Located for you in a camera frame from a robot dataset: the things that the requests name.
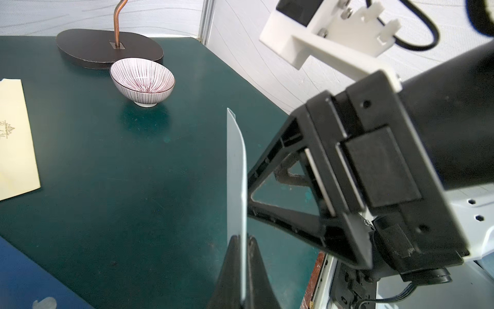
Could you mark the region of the dark blue envelope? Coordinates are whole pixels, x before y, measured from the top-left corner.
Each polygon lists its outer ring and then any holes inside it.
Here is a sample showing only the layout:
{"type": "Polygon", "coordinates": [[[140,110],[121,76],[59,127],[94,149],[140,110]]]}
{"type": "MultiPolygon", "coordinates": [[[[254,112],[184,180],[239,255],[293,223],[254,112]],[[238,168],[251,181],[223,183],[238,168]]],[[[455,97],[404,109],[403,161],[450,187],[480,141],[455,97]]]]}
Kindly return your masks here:
{"type": "Polygon", "coordinates": [[[1,308],[91,308],[80,296],[1,239],[1,308]]]}

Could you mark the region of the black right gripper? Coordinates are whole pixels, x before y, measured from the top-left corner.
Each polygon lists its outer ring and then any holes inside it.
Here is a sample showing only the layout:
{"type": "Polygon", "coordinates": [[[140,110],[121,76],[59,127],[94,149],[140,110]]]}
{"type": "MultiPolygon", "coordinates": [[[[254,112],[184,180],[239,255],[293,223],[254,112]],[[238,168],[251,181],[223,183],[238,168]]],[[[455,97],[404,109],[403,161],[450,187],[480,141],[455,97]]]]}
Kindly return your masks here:
{"type": "Polygon", "coordinates": [[[339,95],[323,92],[296,109],[248,173],[248,215],[372,278],[451,281],[466,241],[398,95],[374,73],[339,95]],[[300,162],[304,173],[289,170],[300,162]],[[257,202],[274,173],[309,187],[319,215],[257,202]]]}

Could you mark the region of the light blue envelope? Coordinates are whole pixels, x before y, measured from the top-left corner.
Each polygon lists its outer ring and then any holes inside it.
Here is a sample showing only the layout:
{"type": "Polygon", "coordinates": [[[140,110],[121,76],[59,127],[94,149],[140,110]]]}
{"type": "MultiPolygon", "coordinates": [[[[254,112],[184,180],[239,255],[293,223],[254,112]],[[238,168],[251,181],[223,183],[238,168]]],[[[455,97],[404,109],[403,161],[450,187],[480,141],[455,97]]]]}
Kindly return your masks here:
{"type": "Polygon", "coordinates": [[[226,110],[227,234],[239,240],[240,304],[246,299],[247,171],[242,132],[231,109],[226,110]]]}

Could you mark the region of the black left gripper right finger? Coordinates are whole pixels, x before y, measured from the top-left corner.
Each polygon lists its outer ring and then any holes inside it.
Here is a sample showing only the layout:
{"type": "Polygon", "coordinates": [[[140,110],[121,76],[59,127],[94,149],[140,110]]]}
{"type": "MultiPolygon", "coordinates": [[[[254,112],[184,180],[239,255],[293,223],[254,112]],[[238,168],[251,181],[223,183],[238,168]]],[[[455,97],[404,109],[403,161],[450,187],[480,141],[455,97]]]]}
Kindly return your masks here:
{"type": "Polygon", "coordinates": [[[279,302],[271,287],[257,240],[248,237],[246,308],[277,308],[279,302]]]}

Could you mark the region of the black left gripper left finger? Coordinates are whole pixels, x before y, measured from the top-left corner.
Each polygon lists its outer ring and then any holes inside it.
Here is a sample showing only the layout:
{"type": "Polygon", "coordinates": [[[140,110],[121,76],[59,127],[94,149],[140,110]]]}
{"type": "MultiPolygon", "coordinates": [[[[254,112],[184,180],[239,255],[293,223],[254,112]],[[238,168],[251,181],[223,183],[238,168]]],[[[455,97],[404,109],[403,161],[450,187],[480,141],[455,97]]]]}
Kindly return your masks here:
{"type": "Polygon", "coordinates": [[[241,260],[238,236],[230,238],[221,272],[207,308],[241,308],[241,260]]]}

